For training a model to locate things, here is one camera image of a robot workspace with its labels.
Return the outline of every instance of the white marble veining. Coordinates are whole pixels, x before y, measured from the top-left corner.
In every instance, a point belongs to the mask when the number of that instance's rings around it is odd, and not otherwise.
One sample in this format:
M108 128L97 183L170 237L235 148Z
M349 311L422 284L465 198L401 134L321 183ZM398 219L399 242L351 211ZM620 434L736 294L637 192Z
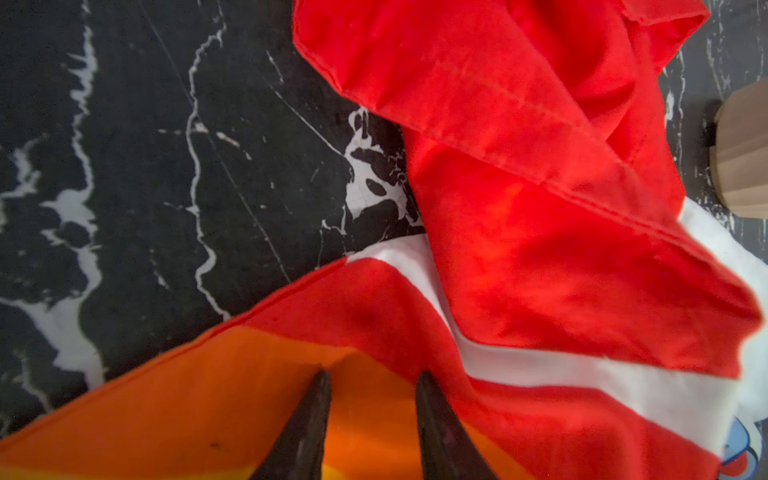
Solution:
M763 27L763 19L760 10L768 8L768 2L766 0L755 1L755 23L757 26L757 50L760 52L760 69L757 71L755 81L760 81L763 78L763 67L765 65L765 49L763 48L763 36L760 34L760 29Z
M420 217L412 217L408 213L408 197L406 191L400 183L394 185L379 179L379 177L373 173L373 169L369 163L358 160L353 155L357 150L362 151L375 151L384 155L384 150L381 145L374 144L373 138L366 134L368 124L369 112L364 107L360 107L357 110L349 114L347 121L349 126L353 130L352 138L344 149L344 158L349 162L349 166L352 168L352 180L346 185L346 206L349 208L349 212L352 214L352 218L356 219L360 216L363 210L373 205L382 203L384 200L391 200L397 205L397 217L398 220L403 217L408 220L411 225L421 225ZM375 194L371 191L368 184L378 185L384 194Z
M685 58L683 51L680 50L675 58L680 61L680 93L677 95L677 144L675 154L679 159L683 157L683 96L685 95Z
M284 104L286 107L288 107L288 108L289 108L289 109L290 109L290 110L293 112L293 114L295 114L295 115L296 115L296 116L297 116L297 117L298 117L298 118L299 118L299 119L300 119L300 120L301 120L301 121L302 121L302 122L303 122L303 123L304 123L304 124L305 124L307 127L309 127L309 128L310 128L310 130L312 131L312 133L314 133L314 134L315 134L315 135L316 135L316 136L317 136L317 137L318 137L320 140L322 140L322 141L323 141L323 143L324 143L324 144L325 144L325 145L326 145L326 146L327 146L327 147L328 147L328 148L329 148L329 149L330 149L330 150L331 150L333 153L335 153L335 154L337 154L337 155L339 155L339 156L341 156L341 157L343 157L343 156L344 156L344 155L343 155L343 154L342 154L342 153L339 151L339 149L338 149L338 148L334 147L334 146L333 146L333 144L331 144L331 142L329 142L327 138L325 138L324 136L322 136L322 135L320 134L320 132L318 132L318 131L317 131L317 129L316 129L314 126L312 126L312 124L311 124L310 122L308 122L308 120L307 120L306 118L304 118L304 116L302 116L302 115L301 115L301 114L300 114L300 113L299 113L299 112L298 112L298 111L297 111L297 110L296 110L296 109L295 109L295 108L294 108L294 107L293 107L293 106L292 106L290 103L288 103L288 101L286 101L286 99L285 99L285 98L283 98L283 96L280 94L280 92L278 92L278 91L277 91L277 89L275 89L275 87L273 87L271 84L266 84L266 86L267 86L267 87L269 87L269 88L270 88L270 90L272 90L272 92L275 94L275 96L277 96L277 97L280 99L280 101L282 101L282 102L283 102L283 104ZM262 140L263 140L263 142L264 142L264 143L266 143L266 137L262 136Z
M45 413L51 413L53 412L53 407L51 406L51 400L48 399L48 395L46 395L45 392L40 390L37 386L35 386L35 383L32 380L32 373L29 368L29 358L27 357L27 354L20 351L15 350L13 352L13 355L18 359L19 363L22 365L22 372L19 374L16 378L13 379L15 383L18 383L22 389L27 392L29 395L34 396L38 402L40 402L40 405L43 408L43 411Z
M47 134L27 141L22 147L17 147L10 155L11 162L16 167L16 187L7 192L0 192L0 233L8 222L5 216L5 203L9 198L24 198L38 192L38 180L40 172L35 170L29 162L29 154L37 144L48 138Z
M275 71L277 72L277 77L280 79L280 83L284 84L286 82L286 79L283 77L283 73L280 71L280 68L277 66L277 63L275 63L275 59L272 58L272 54L270 54L269 50L265 50L266 57L269 58L270 63L275 68Z
M240 149L240 142L235 140L235 139L233 139L233 138L231 138L231 137L229 137L229 136L227 136L227 134L225 134L224 132L222 132L222 131L216 132L216 137L219 140L226 141L228 144L232 145L236 149L238 149L238 150Z
M664 126L666 127L668 123L672 121L674 118L674 93L672 93L672 90L667 92L667 100L665 104L664 109Z
M154 248L149 249L149 262L152 264L152 273L157 280L157 285L162 286L165 290L170 292L170 285L168 285L163 274L160 273L160 265L157 264L157 259L154 257Z
M723 27L723 15L726 14L724 7L728 5L730 8L730 3L731 0L707 0L707 7L712 12L710 22L717 24L716 31L707 33L707 63L720 100L724 100L731 90L730 71L725 68L728 50L725 45L727 36Z
M187 128L185 130L185 138L187 139L187 149L194 164L194 176L190 183L190 202L191 205L187 208L187 211L194 215L195 218L195 230L197 231L197 242L205 249L207 259L195 270L194 279L197 284L197 290L205 296L210 308L214 310L223 320L228 320L232 317L232 314L222 308L216 301L214 295L203 284L203 276L214 269L217 262L216 251L208 245L205 241L205 233L203 232L203 223L200 217L200 206L197 203L197 185L200 183L200 176L202 175L203 168L200 163L200 158L197 156L197 150L195 150L194 142L192 141L192 133L200 132L207 133L208 129L199 117L200 112L200 100L197 98L197 88L195 86L194 77L197 73L197 68L202 60L203 53L217 41L220 48L224 47L222 36L227 31L227 22L221 19L221 27L212 35L208 35L208 38L200 44L200 46L194 52L194 60L187 76L189 78L190 90L189 98L192 100L192 112L187 117Z
M86 278L86 286L82 291L74 291L55 303L49 303L46 298L38 302L0 298L0 303L14 306L25 312L45 339L56 349L54 365L64 370L82 372L88 388L94 389L104 383L104 367L100 353L81 329L80 314L83 303L99 287L103 276L98 267L98 245L95 243L98 226L95 223L95 215L87 205L94 190L94 175L91 158L81 143L83 139L81 127L83 121L90 115L88 100L93 93L98 60L92 42L93 31L88 25L88 16L91 13L88 0L83 0L81 10L84 21L83 54L70 54L70 56L81 62L83 66L69 71L78 78L80 84L79 88L70 91L70 97L78 106L78 111L71 122L71 147L80 161L85 186L81 190L64 189L58 193L56 200L44 201L40 205L53 210L58 215L61 226L73 223L88 233L88 243L78 247L61 238L56 229L41 231L41 235L48 239L53 247L64 246L75 254L80 271Z

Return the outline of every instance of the red cloth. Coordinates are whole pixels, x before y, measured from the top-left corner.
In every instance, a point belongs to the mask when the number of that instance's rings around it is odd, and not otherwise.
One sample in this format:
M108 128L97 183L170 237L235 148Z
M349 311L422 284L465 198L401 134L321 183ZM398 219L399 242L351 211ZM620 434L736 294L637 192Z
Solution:
M469 339L737 378L760 309L677 222L657 86L708 15L697 0L297 0L293 27L341 95L402 125ZM660 478L655 455L628 449L605 478ZM551 474L551 455L516 458ZM603 478L590 465L565 476Z

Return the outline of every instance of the white fabric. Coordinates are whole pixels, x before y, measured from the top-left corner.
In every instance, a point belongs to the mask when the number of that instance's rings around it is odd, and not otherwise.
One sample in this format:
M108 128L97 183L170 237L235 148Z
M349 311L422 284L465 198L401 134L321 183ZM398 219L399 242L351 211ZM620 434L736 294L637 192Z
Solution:
M768 311L768 266L746 251L708 212L685 199L680 223L723 265L752 288L760 308ZM743 422L768 417L768 329L765 322L741 349L742 386L737 416Z
M509 386L600 390L643 418L720 456L737 403L738 382L608 358L486 346L458 329L442 290L426 235L372 245L348 261L376 259L396 268L449 328L462 365L475 379Z

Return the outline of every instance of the orange fabric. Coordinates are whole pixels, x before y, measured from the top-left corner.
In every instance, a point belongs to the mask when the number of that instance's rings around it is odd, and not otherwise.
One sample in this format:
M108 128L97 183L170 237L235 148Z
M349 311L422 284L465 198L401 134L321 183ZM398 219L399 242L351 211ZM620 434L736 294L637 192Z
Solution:
M412 383L351 348L230 324L0 443L0 475L163 478L239 468L227 475L246 478L321 366L333 392L324 463L346 478L421 478ZM495 471L530 478L467 430Z
M423 369L501 478L594 478L606 464L624 480L679 478L717 467L602 393L471 381L436 311L378 260L318 270L75 400L0 442L0 465L116 478L255 466L320 365L333 392L325 463L350 479L419 477L413 386Z
M247 480L253 474L253 468L240 468L226 472L193 473L189 475L172 475L155 477L155 480ZM26 470L23 468L8 468L0 466L0 478L3 480L96 480L103 476L71 475L68 473ZM343 475L323 467L323 480L346 480Z

